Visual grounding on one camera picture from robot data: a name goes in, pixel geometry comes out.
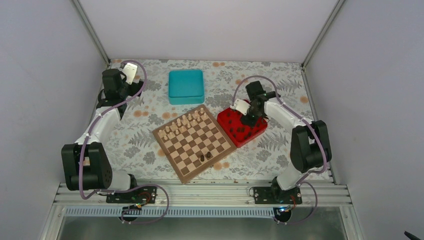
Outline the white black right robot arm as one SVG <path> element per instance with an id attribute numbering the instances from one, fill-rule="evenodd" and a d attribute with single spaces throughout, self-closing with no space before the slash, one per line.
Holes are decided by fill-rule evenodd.
<path id="1" fill-rule="evenodd" d="M 253 127 L 259 118 L 271 118 L 291 132 L 291 162 L 270 187 L 272 200 L 282 204 L 310 174 L 327 170 L 332 158 L 328 128 L 322 120 L 313 121 L 294 111 L 276 90 L 265 92 L 259 81 L 249 83 L 246 92 L 249 102 L 234 96 L 231 104 L 234 111 L 241 113 L 244 125 Z"/>

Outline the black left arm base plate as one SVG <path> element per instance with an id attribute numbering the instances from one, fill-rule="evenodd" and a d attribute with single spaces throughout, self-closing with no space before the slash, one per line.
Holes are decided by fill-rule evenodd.
<path id="1" fill-rule="evenodd" d="M 145 186 L 126 193 L 108 194 L 108 204 L 154 204 L 156 201 L 157 187 Z"/>

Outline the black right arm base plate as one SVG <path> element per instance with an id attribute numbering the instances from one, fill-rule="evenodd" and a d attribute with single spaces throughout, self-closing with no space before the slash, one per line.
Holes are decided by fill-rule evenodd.
<path id="1" fill-rule="evenodd" d="M 302 204 L 302 194 L 299 187 L 281 190 L 275 187 L 253 187 L 253 198 L 257 205 L 290 205 Z"/>

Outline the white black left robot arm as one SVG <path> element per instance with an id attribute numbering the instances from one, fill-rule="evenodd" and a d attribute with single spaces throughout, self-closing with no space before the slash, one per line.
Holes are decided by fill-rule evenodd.
<path id="1" fill-rule="evenodd" d="M 140 63 L 126 60 L 119 68 L 102 72 L 103 88 L 92 121 L 81 137 L 61 149 L 65 183 L 70 191 L 119 191 L 128 203 L 139 197 L 139 188 L 132 184 L 134 177 L 113 170 L 104 147 L 122 120 L 127 103 L 143 91 L 144 81 L 136 79 L 138 70 L 146 74 Z"/>

